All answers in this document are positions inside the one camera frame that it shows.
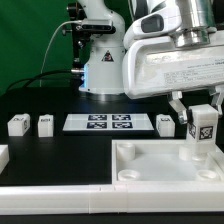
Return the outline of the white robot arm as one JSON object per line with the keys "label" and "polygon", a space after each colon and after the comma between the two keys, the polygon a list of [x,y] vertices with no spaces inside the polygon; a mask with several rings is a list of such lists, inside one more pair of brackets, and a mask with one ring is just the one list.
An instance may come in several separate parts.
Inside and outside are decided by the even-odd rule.
{"label": "white robot arm", "polygon": [[216,28],[211,0],[128,0],[133,23],[104,0],[78,0],[84,11],[73,30],[91,43],[79,90],[92,96],[131,99],[169,96],[186,123],[193,114],[181,102],[187,91],[208,89],[212,106],[224,100],[224,31]]}

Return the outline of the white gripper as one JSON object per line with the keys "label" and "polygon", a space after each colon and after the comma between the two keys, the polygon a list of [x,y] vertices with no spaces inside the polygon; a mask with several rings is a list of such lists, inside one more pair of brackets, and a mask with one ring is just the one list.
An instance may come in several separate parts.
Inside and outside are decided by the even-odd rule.
{"label": "white gripper", "polygon": [[170,37],[136,41],[123,60],[123,83],[131,99],[168,94],[181,124],[188,121],[181,91],[209,88],[211,106],[223,115],[224,36],[204,46],[176,48]]}

